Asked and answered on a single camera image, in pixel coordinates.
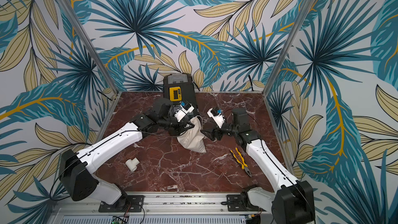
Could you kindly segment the cream cloth soil bag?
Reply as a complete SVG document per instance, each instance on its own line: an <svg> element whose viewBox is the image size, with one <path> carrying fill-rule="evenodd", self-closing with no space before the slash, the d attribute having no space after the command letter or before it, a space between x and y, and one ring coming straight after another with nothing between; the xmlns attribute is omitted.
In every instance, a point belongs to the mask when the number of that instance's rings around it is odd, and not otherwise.
<svg viewBox="0 0 398 224"><path fill-rule="evenodd" d="M190 121L194 124L194 128L189 129L187 132L177 138L179 144L185 149L198 153L206 153L206 148L203 139L205 135L201 132L202 117L195 116Z"/></svg>

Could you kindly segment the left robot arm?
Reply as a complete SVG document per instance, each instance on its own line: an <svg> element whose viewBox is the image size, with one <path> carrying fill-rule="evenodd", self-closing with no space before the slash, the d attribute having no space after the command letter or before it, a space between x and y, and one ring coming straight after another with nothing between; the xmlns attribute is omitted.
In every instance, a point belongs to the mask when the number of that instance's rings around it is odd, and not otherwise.
<svg viewBox="0 0 398 224"><path fill-rule="evenodd" d="M61 155L59 180L73 201L86 198L122 207L127 195L116 184L95 176L95 172L110 158L142 139L156 135L159 129L178 137L194 128L191 118L197 106L187 101L175 105L171 100L158 98L152 108L134 116L121 129L101 141L78 152L71 149Z"/></svg>

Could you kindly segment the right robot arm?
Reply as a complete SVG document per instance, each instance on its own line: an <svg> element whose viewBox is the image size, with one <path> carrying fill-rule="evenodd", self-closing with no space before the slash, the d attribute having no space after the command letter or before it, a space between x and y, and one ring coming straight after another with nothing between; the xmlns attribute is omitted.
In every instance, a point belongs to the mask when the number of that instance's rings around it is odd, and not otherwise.
<svg viewBox="0 0 398 224"><path fill-rule="evenodd" d="M232 111L233 121L227 122L223 111L211 108L207 115L215 122L210 130L201 132L210 140L221 140L228 135L235 138L270 182L273 191L253 185L245 188L228 206L240 206L247 211L263 210L272 214L277 224L316 223L314 190L307 181L299 181L275 157L261 135L250 126L249 115L243 108Z"/></svg>

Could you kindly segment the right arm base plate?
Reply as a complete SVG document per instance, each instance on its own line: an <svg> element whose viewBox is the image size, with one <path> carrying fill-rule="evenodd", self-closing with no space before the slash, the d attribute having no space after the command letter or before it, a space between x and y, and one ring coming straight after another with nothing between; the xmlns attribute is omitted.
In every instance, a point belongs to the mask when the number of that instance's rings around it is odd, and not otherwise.
<svg viewBox="0 0 398 224"><path fill-rule="evenodd" d="M262 212L263 209L252 205L246 195L232 194L227 195L227 199L221 202L227 206L229 212Z"/></svg>

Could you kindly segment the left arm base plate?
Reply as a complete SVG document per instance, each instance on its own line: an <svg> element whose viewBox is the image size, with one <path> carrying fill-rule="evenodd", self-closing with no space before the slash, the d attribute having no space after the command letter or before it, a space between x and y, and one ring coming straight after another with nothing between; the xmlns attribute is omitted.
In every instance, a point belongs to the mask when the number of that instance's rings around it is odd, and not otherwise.
<svg viewBox="0 0 398 224"><path fill-rule="evenodd" d="M145 196L143 195L127 195L122 196L116 203L109 205L101 202L99 213L140 213L144 203Z"/></svg>

